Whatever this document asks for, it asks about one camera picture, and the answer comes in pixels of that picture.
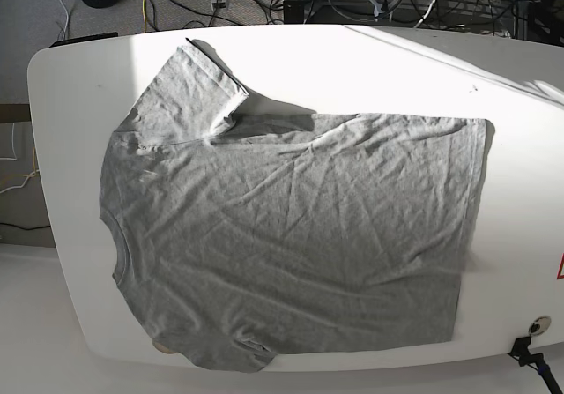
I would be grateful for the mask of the grey T-shirt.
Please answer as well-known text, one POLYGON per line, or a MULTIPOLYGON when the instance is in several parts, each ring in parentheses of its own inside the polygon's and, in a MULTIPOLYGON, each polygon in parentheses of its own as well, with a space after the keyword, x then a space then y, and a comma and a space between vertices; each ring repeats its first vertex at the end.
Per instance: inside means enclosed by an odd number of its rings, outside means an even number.
POLYGON ((243 114, 191 41, 112 132, 100 219, 155 344, 210 370, 453 338, 483 119, 243 114))

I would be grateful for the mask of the round beige table grommet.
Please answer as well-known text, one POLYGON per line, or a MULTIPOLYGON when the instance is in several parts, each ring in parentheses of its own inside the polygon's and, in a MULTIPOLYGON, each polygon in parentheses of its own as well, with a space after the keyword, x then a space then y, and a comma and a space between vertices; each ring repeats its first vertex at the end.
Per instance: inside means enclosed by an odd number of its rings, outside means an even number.
POLYGON ((159 352, 164 353, 164 354, 175 354, 175 351, 163 346, 161 343, 153 340, 152 341, 152 345, 154 346, 155 349, 157 349, 159 352))

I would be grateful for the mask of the red warning triangle sticker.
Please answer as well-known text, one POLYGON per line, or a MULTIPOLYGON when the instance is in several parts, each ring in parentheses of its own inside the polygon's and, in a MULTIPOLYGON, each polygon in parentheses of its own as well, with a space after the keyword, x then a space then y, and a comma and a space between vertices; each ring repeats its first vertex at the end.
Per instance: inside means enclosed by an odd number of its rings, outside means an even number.
POLYGON ((560 264, 559 264, 556 279, 557 280, 564 279, 564 255, 563 254, 562 254, 561 259, 560 259, 560 264))

